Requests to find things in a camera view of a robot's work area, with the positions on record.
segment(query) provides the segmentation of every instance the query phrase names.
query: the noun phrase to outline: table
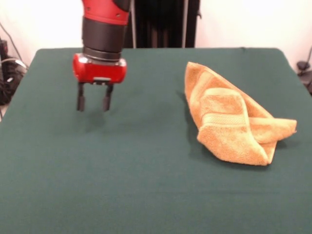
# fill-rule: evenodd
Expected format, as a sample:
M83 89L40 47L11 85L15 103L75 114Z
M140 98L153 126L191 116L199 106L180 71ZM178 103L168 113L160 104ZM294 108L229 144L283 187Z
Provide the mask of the table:
M270 48L125 49L111 110L73 53L39 50L0 124L0 233L266 233L312 229L312 100ZM216 159L184 97L188 61L209 66L298 132L268 167Z

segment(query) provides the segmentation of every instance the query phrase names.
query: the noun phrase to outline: orange towel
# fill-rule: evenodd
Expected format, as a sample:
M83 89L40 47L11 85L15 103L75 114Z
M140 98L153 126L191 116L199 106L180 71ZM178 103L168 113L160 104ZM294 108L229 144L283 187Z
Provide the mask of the orange towel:
M274 118L206 66L187 64L185 95L199 130L197 140L223 161L271 164L277 141L296 132L296 120Z

